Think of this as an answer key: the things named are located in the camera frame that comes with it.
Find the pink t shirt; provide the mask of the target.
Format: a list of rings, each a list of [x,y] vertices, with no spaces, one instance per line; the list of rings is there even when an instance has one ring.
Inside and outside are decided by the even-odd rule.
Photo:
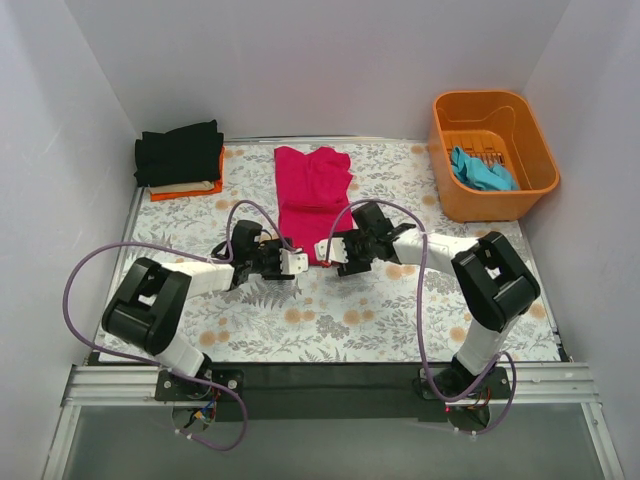
[[[349,205],[350,157],[330,147],[305,154],[283,146],[274,150],[274,161],[279,230],[318,266],[316,243],[353,228],[351,214],[342,212]]]

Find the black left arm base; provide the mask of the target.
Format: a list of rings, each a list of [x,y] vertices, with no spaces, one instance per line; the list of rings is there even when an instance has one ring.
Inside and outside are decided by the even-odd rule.
[[[221,402],[233,402],[234,399],[209,382],[225,386],[241,395],[244,385],[244,372],[231,368],[206,368],[199,376],[207,384],[194,382],[177,376],[168,369],[159,372],[154,399],[164,404],[172,404],[172,420],[177,427],[188,432],[206,431],[215,421]]]

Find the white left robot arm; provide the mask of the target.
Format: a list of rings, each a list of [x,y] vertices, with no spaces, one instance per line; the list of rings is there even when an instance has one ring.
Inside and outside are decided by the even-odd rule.
[[[308,270],[308,255],[300,248],[286,248],[290,239],[263,240],[262,233],[260,224],[241,220],[230,242],[216,246],[210,260],[159,263],[137,259],[103,313],[103,330],[174,372],[203,379],[211,360],[178,332],[186,301],[231,291],[251,275],[293,280]]]

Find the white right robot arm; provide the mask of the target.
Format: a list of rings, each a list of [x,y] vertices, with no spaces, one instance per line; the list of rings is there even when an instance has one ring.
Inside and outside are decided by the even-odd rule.
[[[331,229],[328,238],[316,244],[316,254],[327,264],[337,264],[341,276],[368,272],[380,260],[455,278],[471,325],[449,366],[425,375],[436,395],[463,398],[502,356],[509,332],[540,296],[541,287],[503,234],[462,238],[428,233],[418,219],[394,225],[382,205],[361,200],[345,207],[342,212],[352,215],[355,228]]]

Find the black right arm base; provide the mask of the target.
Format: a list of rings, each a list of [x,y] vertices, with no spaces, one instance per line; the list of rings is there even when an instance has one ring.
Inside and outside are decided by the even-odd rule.
[[[447,398],[461,396],[477,380],[479,382],[475,387],[460,399],[462,404],[459,406],[442,401],[431,388],[423,369],[419,370],[418,376],[412,380],[411,385],[414,393],[421,400],[440,401],[443,404],[446,421],[452,425],[455,432],[479,436],[494,429],[509,413],[515,397],[515,384],[509,380],[507,369],[494,363],[485,376],[473,376],[458,360],[453,359],[433,377],[436,390]],[[491,420],[492,400],[506,401],[504,410],[495,421]]]

